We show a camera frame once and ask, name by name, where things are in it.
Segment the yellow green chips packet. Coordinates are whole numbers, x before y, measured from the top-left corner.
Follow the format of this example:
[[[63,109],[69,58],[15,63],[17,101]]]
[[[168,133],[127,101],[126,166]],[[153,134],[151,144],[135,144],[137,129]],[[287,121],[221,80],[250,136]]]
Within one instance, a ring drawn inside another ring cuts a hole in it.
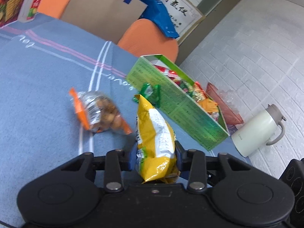
[[[140,94],[135,98],[138,100],[135,168],[143,182],[175,183],[180,175],[175,154],[175,132],[146,98]]]

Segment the clear orange nut packet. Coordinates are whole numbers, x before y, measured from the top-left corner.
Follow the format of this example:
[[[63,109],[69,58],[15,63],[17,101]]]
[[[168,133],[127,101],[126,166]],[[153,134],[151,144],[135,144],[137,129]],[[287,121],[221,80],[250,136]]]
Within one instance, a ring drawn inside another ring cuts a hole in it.
[[[77,92],[71,88],[74,110],[81,125],[92,133],[112,130],[129,135],[132,129],[122,117],[118,107],[100,91]]]

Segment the orange snack packet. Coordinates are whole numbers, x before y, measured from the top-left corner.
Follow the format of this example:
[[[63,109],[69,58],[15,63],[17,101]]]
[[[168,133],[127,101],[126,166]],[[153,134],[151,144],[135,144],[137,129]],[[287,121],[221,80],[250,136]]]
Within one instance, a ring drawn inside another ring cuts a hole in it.
[[[198,105],[200,105],[207,113],[218,113],[219,112],[218,104],[209,98],[200,100],[198,102]]]

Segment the small green candy packet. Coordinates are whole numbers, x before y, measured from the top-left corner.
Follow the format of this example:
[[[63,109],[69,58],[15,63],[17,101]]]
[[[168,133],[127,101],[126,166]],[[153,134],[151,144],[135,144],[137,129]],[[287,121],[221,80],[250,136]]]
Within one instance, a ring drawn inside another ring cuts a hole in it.
[[[160,107],[160,85],[144,83],[138,95],[133,97],[133,101],[139,103],[144,108]]]

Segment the red spicy bean packet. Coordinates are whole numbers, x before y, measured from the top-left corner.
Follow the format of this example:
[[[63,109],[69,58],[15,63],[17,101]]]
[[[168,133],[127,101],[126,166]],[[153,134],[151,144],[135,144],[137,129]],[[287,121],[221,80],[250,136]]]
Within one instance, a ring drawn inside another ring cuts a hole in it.
[[[192,98],[196,101],[202,101],[208,98],[208,95],[203,90],[199,82],[194,82],[193,84],[193,92],[192,92]]]

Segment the pink plastic bowl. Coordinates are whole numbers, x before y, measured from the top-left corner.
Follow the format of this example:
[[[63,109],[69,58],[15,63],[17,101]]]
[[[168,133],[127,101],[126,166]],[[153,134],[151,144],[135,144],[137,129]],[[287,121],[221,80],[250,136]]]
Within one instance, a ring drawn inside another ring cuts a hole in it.
[[[242,119],[240,113],[235,114],[219,97],[217,94],[217,91],[219,89],[213,85],[212,83],[207,84],[206,93],[218,104],[219,108],[222,111],[222,114],[224,116],[224,119],[227,124],[229,125],[240,125],[244,123],[244,120]]]

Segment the green cardboard box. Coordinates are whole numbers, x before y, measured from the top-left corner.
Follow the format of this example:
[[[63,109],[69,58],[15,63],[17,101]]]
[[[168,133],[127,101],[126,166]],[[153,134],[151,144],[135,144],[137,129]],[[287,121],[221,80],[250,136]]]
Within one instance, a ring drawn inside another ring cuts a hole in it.
[[[137,90],[144,83],[160,85],[160,110],[206,150],[212,150],[229,137],[222,114],[219,114],[218,120],[213,119],[192,97],[154,66],[157,61],[187,83],[194,84],[194,80],[164,55],[141,56],[126,80]]]

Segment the green pea snack packet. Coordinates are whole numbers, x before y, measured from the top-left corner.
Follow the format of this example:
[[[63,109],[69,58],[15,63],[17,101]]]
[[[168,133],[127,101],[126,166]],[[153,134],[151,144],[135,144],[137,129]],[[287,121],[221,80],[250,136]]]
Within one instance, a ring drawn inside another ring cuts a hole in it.
[[[193,96],[193,92],[194,92],[194,89],[193,89],[193,86],[190,85],[188,82],[186,82],[185,80],[179,80],[176,82],[176,84],[187,94],[189,95],[190,97]]]

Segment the clear plastic bag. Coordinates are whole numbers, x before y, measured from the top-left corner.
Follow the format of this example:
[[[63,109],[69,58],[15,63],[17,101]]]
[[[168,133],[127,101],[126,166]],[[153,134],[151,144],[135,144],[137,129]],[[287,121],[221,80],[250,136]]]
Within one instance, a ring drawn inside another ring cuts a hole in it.
[[[238,114],[238,104],[237,104],[237,96],[235,95],[235,92],[231,89],[224,91],[224,90],[218,90],[217,94],[219,97],[223,100],[223,102],[235,113]]]

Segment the red white snack packet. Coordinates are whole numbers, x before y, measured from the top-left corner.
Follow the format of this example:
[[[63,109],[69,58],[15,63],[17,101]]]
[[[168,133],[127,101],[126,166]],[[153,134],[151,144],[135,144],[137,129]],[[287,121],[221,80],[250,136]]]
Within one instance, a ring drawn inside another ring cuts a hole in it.
[[[169,68],[159,66],[159,65],[154,65],[154,67],[156,69],[158,69],[163,75],[165,75],[168,78],[175,79],[175,78],[179,77],[173,70],[170,70]]]

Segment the right orange chair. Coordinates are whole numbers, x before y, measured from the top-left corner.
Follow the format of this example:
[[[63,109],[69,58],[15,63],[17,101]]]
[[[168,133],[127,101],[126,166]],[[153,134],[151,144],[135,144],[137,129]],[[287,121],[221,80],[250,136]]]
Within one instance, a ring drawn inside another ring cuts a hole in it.
[[[172,62],[176,61],[179,51],[177,40],[166,37],[147,19],[139,19],[132,23],[117,45],[136,57],[164,55]]]

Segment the blue tablecloth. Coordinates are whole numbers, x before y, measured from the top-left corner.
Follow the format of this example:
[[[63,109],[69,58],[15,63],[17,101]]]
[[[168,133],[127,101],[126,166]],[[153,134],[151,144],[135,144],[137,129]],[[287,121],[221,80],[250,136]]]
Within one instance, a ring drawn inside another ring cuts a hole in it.
[[[135,143],[135,135],[90,134],[69,90],[99,89],[134,128],[137,91],[125,77],[137,61],[114,43],[38,14],[1,28],[1,227],[21,227],[19,190],[84,152],[96,156]]]

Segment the framed calligraphy poster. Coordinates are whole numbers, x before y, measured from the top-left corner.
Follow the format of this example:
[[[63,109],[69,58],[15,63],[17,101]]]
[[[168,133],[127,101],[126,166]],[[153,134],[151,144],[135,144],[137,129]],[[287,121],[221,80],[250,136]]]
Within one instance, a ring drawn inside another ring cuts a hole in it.
[[[179,34],[178,44],[206,18],[189,0],[162,0]]]

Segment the brown paper bag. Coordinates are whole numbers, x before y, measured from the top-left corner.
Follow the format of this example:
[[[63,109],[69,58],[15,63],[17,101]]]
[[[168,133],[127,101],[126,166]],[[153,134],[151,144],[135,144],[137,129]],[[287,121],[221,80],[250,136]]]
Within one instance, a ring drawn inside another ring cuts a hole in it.
[[[60,20],[116,44],[146,7],[140,0],[70,0]]]

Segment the red white juice carton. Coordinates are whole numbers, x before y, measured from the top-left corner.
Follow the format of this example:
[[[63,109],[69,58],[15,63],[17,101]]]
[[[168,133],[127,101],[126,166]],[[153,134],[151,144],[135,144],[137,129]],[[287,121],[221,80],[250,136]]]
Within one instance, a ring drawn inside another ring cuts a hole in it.
[[[42,0],[24,0],[17,20],[22,23],[34,20],[41,1]]]

